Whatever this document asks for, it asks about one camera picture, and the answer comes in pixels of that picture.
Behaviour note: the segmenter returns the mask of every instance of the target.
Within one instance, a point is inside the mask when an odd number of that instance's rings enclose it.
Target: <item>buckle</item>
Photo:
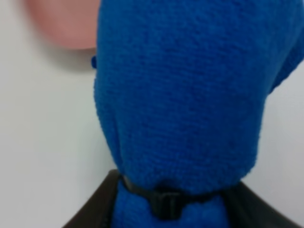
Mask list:
[[[155,192],[150,198],[152,213],[160,220],[179,219],[185,206],[183,202],[183,197],[178,192]]]

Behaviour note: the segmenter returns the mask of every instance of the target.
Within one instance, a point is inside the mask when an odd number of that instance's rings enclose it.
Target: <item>white background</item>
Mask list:
[[[60,228],[114,167],[93,101],[93,52],[42,43],[0,0],[0,227]],[[304,226],[304,64],[268,99],[246,183]]]

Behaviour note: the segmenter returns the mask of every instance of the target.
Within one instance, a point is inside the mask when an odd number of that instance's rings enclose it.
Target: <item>blurry pink object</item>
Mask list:
[[[52,43],[68,49],[96,47],[100,0],[24,0],[40,32]]]

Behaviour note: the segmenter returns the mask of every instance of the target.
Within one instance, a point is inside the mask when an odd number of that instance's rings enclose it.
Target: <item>blue fabric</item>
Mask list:
[[[95,102],[122,174],[202,194],[255,165],[267,95],[304,57],[302,0],[103,0]],[[119,186],[113,228],[228,228],[220,197],[159,221]]]

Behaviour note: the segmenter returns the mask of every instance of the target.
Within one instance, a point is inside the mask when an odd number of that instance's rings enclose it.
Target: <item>knit texture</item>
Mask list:
[[[122,174],[202,194],[255,165],[264,104],[304,57],[302,0],[103,0],[95,102]],[[228,228],[220,197],[159,221],[119,186],[114,228]]]

